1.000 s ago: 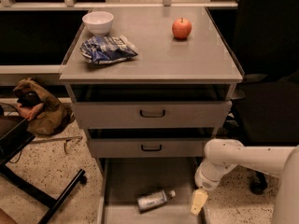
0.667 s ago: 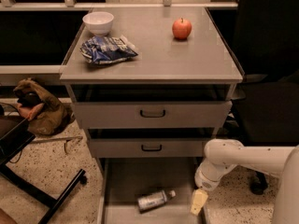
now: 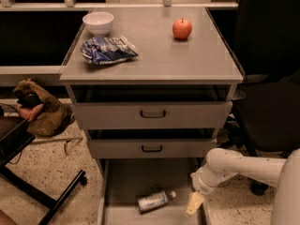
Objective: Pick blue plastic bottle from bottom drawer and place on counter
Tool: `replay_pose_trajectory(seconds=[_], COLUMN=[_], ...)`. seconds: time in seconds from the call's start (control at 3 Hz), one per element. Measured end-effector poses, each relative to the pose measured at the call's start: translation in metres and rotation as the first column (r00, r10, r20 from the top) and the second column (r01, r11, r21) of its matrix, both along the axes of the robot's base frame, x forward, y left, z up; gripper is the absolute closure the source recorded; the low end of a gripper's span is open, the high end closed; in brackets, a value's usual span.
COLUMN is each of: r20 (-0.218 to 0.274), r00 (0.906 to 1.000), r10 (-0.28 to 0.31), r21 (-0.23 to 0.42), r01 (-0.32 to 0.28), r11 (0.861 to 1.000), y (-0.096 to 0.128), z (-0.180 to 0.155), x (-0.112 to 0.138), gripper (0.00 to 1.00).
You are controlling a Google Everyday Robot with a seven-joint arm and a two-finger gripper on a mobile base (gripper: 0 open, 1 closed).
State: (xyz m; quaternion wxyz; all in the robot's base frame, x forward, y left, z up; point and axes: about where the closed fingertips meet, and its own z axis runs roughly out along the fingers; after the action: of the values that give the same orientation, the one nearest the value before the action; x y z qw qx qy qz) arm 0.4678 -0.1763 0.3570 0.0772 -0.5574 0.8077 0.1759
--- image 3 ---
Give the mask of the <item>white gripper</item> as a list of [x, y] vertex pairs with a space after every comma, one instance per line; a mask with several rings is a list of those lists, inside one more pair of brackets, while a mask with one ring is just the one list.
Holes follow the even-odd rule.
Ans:
[[195, 192], [192, 192], [188, 197], [187, 217], [194, 216], [203, 204], [203, 195], [209, 195], [218, 186], [218, 177], [209, 166], [202, 166], [196, 172], [193, 172], [190, 177]]

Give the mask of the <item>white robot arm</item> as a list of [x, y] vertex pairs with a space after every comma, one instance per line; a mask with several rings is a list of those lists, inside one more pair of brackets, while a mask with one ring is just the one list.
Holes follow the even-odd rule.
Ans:
[[245, 157], [234, 150], [210, 150], [205, 164], [190, 175], [194, 192], [189, 195], [186, 215], [192, 217], [203, 204], [204, 195], [237, 174], [277, 189], [271, 225], [300, 225], [300, 149], [287, 158]]

